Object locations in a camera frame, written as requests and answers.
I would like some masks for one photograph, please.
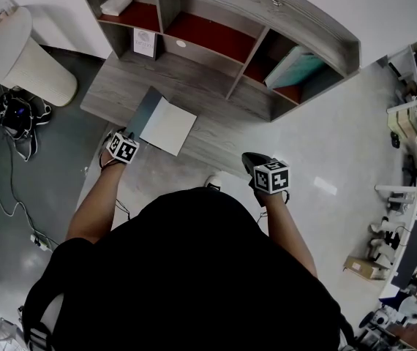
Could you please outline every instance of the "person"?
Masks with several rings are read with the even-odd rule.
[[[380,299],[380,302],[406,316],[406,321],[409,324],[417,324],[416,296],[399,291],[395,298]]]
[[[256,342],[337,350],[340,328],[353,337],[282,194],[257,193],[268,236],[216,176],[158,197],[111,231],[126,166],[107,150],[100,165],[26,299],[27,341],[55,350]]]

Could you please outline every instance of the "shelf compartment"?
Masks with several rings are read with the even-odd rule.
[[[186,40],[243,64],[255,38],[197,15],[180,12],[165,31],[166,35]]]
[[[259,82],[267,88],[264,83],[264,79],[274,70],[275,66],[277,65],[277,61],[273,60],[268,56],[263,56],[260,54],[256,54],[249,65],[247,66],[246,70],[244,71],[244,77],[248,77],[256,82]],[[301,86],[286,86],[275,88],[273,90],[276,94],[286,97],[291,102],[299,105],[301,103],[301,93],[302,87]]]
[[[119,16],[100,15],[99,22],[137,27],[160,33],[157,6],[133,1]]]

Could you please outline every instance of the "black bag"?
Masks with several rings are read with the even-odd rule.
[[[37,109],[30,101],[25,101],[20,97],[21,91],[8,91],[0,97],[0,127],[12,138],[15,150],[28,161],[38,151],[35,127],[45,125],[51,118],[51,108],[41,99],[44,106],[44,113],[37,115]],[[19,152],[17,143],[29,140],[28,155]]]

